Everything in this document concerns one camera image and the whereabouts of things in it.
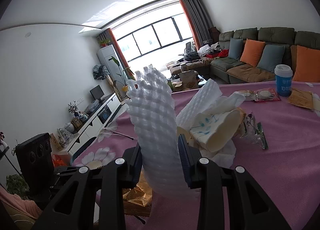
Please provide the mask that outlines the white tissue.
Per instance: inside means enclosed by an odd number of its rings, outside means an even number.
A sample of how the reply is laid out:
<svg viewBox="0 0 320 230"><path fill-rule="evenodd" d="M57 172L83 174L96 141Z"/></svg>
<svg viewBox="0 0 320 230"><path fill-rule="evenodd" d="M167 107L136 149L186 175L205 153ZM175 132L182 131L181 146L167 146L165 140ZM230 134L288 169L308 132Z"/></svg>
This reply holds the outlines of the white tissue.
<svg viewBox="0 0 320 230"><path fill-rule="evenodd" d="M244 102L245 97L240 93L234 92L231 96L225 97L221 96L215 103L213 103L210 108L205 110L203 114L217 114L231 111L235 108L239 109L239 106ZM231 140L229 140L226 145L217 152L209 152L201 147L201 154L203 157L209 158L215 162L218 166L223 168L230 168L233 164L236 153L236 147Z"/></svg>

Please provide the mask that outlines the brown gold snack wrapper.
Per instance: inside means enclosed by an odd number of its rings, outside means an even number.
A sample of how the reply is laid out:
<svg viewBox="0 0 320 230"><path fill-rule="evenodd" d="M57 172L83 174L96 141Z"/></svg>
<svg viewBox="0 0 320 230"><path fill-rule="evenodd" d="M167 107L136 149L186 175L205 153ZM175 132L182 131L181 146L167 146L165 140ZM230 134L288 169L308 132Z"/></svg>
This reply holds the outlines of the brown gold snack wrapper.
<svg viewBox="0 0 320 230"><path fill-rule="evenodd" d="M125 215L149 217L152 208L152 188L140 173L137 185L132 189L123 189Z"/></svg>

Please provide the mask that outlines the white tv cabinet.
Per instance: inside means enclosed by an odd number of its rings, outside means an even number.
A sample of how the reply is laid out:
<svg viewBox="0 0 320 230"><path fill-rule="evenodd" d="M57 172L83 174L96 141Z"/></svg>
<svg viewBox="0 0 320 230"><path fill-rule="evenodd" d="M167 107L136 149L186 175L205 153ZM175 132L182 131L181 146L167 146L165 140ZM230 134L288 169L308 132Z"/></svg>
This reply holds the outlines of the white tv cabinet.
<svg viewBox="0 0 320 230"><path fill-rule="evenodd" d="M80 130L74 135L72 141L63 149L72 156L89 139L98 135L99 131L109 124L121 107L115 93L105 97L103 104L89 117Z"/></svg>

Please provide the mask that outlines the clear crinkled plastic wrapper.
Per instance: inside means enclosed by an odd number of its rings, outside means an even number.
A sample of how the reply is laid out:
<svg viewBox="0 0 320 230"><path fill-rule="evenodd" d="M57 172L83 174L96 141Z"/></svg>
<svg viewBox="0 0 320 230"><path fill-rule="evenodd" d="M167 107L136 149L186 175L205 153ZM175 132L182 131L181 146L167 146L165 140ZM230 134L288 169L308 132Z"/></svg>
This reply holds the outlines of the clear crinkled plastic wrapper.
<svg viewBox="0 0 320 230"><path fill-rule="evenodd" d="M263 150L268 149L268 143L263 131L262 123L257 122L253 113L245 116L242 122L244 131L241 138L245 138L251 144L258 145Z"/></svg>

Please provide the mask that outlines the red round-cake snack packet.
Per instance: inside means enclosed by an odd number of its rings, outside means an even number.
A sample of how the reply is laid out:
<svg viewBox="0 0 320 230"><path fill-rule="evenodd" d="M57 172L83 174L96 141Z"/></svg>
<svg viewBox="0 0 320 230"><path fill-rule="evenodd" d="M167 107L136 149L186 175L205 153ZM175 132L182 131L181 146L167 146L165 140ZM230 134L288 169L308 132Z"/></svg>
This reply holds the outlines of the red round-cake snack packet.
<svg viewBox="0 0 320 230"><path fill-rule="evenodd" d="M280 97L274 88L260 89L254 92L255 101L279 101Z"/></svg>

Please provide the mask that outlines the orange brown snack packet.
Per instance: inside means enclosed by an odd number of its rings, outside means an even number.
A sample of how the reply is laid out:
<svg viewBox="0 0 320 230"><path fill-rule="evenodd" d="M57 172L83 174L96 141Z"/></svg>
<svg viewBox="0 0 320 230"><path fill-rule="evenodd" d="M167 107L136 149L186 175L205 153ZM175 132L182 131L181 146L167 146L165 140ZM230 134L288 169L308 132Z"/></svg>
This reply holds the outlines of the orange brown snack packet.
<svg viewBox="0 0 320 230"><path fill-rule="evenodd" d="M313 109L313 94L310 91L292 88L287 102L291 105L311 110Z"/></svg>

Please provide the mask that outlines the tall green potted plant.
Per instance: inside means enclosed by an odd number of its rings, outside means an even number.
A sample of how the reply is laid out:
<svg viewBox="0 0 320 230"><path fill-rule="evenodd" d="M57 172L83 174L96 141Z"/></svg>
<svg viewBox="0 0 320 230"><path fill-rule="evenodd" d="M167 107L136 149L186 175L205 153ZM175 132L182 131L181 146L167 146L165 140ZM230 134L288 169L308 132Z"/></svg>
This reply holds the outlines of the tall green potted plant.
<svg viewBox="0 0 320 230"><path fill-rule="evenodd" d="M127 73L127 71L129 71L130 68L129 67L122 68L121 64L120 64L120 61L118 59L116 59L114 56L111 56L110 61L113 61L116 64L116 66L118 67L118 69L119 69L116 74L121 78L121 80L119 80L119 81L115 80L115 82L119 82L121 85L123 85L121 90L123 92L127 93L129 91L128 81L135 79L133 77L133 75L129 75Z"/></svg>

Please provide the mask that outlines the white standing air conditioner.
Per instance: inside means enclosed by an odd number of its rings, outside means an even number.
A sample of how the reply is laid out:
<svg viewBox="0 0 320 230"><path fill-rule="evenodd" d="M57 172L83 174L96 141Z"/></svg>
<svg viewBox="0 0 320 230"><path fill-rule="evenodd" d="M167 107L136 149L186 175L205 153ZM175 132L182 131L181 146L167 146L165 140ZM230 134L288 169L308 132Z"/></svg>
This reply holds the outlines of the white standing air conditioner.
<svg viewBox="0 0 320 230"><path fill-rule="evenodd" d="M117 80L122 84L126 82L126 75L117 53L114 50L113 45L100 48L97 52L98 59L102 65L107 67L110 77L113 80Z"/></svg>

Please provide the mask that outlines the grey orange left curtain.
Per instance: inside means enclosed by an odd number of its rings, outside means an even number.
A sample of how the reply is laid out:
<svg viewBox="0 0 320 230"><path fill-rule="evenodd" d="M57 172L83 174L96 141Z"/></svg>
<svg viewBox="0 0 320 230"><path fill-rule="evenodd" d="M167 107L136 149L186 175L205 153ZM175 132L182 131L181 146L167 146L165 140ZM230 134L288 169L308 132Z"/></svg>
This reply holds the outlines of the grey orange left curtain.
<svg viewBox="0 0 320 230"><path fill-rule="evenodd" d="M101 43L103 40L108 40L111 45L113 45L115 52L117 53L117 56L119 58L120 63L122 64L123 68L125 69L125 73L129 78L133 77L133 73L127 63L127 60L125 59L120 46L110 28L107 28L105 31L100 33L97 37L98 43Z"/></svg>

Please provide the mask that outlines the orange cushion near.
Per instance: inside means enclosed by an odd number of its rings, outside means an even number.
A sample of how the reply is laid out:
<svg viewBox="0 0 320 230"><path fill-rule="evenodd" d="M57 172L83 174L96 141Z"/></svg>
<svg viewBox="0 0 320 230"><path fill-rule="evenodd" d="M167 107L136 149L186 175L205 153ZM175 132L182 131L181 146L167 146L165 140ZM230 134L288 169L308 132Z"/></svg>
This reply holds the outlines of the orange cushion near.
<svg viewBox="0 0 320 230"><path fill-rule="evenodd" d="M320 51L298 45L296 70L293 76L293 81L319 83L319 66Z"/></svg>

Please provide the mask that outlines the orange cushion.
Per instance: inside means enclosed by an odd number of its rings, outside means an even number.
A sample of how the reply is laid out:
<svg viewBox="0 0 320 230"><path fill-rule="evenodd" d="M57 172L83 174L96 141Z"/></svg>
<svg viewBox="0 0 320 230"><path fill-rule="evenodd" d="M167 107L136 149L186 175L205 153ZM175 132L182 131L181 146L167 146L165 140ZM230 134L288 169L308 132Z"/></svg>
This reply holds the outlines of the orange cushion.
<svg viewBox="0 0 320 230"><path fill-rule="evenodd" d="M319 83L319 66L320 51L298 45L296 70L293 76L293 81Z"/></svg>
<svg viewBox="0 0 320 230"><path fill-rule="evenodd" d="M256 67L262 57L265 45L265 42L247 39L240 61Z"/></svg>

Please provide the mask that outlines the blue grey cushion near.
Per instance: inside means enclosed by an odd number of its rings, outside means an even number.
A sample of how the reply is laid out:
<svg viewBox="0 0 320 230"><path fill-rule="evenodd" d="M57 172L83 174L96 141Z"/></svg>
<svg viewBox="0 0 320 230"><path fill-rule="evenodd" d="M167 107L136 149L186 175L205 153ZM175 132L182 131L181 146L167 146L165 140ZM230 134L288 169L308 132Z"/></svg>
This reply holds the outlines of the blue grey cushion near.
<svg viewBox="0 0 320 230"><path fill-rule="evenodd" d="M263 54L257 67L273 73L275 67L281 64L284 52L285 47L283 45L265 45Z"/></svg>

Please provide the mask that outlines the orange cushion far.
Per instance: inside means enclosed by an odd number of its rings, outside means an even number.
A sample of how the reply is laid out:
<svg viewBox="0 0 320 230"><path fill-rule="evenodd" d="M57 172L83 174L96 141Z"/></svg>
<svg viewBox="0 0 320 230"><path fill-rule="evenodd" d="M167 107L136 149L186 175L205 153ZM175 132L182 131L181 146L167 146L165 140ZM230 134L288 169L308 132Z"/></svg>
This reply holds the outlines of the orange cushion far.
<svg viewBox="0 0 320 230"><path fill-rule="evenodd" d="M240 61L256 67L262 57L265 45L265 42L247 39Z"/></svg>

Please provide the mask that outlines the blue grey cushion far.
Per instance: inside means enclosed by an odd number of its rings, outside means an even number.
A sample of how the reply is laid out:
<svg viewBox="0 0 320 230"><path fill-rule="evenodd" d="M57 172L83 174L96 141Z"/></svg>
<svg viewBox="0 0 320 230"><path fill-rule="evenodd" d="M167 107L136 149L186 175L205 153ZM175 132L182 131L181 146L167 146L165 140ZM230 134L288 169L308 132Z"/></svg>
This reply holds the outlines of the blue grey cushion far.
<svg viewBox="0 0 320 230"><path fill-rule="evenodd" d="M231 38L229 44L228 57L231 59L240 60L243 44L244 41L242 38Z"/></svg>

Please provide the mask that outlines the grey orange right curtain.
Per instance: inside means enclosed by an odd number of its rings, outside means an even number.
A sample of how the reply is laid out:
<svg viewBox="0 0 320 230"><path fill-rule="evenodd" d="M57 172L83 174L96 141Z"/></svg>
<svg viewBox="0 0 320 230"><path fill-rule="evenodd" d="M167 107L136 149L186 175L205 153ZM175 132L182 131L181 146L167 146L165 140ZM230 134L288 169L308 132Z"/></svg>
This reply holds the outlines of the grey orange right curtain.
<svg viewBox="0 0 320 230"><path fill-rule="evenodd" d="M213 27L211 18L202 0L180 0L183 12L193 34L197 49L204 46L204 41L211 39L210 28Z"/></svg>

